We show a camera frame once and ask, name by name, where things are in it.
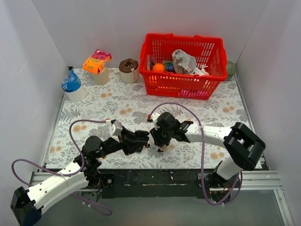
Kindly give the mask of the black taped earbud charging case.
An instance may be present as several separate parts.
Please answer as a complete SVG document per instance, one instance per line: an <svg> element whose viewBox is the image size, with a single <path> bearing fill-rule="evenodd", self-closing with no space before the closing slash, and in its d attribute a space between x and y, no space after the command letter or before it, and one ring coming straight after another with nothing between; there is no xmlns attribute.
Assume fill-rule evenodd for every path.
<svg viewBox="0 0 301 226"><path fill-rule="evenodd" d="M137 152L140 153L143 148L149 148L150 147L150 144L148 142L139 142L139 146L138 146L138 150Z"/></svg>

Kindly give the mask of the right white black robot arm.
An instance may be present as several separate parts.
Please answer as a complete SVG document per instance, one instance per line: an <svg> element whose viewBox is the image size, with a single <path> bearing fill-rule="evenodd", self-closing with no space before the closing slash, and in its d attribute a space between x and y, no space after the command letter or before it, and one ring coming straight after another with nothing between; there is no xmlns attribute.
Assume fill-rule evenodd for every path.
<svg viewBox="0 0 301 226"><path fill-rule="evenodd" d="M232 127L204 126L192 122L179 122L172 114L153 113L148 121L154 124L150 130L154 144L169 145L171 139L187 143L207 143L225 148L229 157L221 161L212 174L204 178L207 187L223 187L242 170L253 171L266 144L245 124L237 122Z"/></svg>

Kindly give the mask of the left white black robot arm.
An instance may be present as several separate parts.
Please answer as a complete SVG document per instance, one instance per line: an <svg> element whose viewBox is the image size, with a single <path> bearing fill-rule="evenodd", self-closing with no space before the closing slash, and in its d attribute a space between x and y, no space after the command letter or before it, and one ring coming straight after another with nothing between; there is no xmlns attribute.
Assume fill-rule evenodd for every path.
<svg viewBox="0 0 301 226"><path fill-rule="evenodd" d="M139 152L148 141L149 132L131 132L123 126L117 128L105 141L90 136L79 156L58 173L27 189L20 187L14 191L10 207L19 225L32 226L44 212L68 195L85 187L96 188L101 182L98 167L102 163L99 158L119 150L125 155Z"/></svg>

